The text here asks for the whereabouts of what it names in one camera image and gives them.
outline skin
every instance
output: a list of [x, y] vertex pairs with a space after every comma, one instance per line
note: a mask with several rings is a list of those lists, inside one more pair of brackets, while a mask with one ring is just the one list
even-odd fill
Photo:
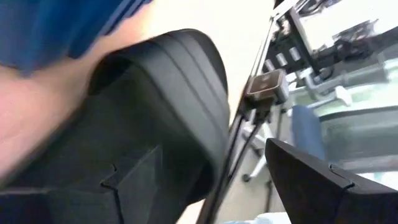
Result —
[[68, 118], [104, 55], [170, 30], [194, 28], [215, 42], [228, 74], [233, 118], [256, 56], [272, 1], [153, 0], [101, 37], [84, 57], [65, 58], [23, 79], [0, 66], [0, 181]]

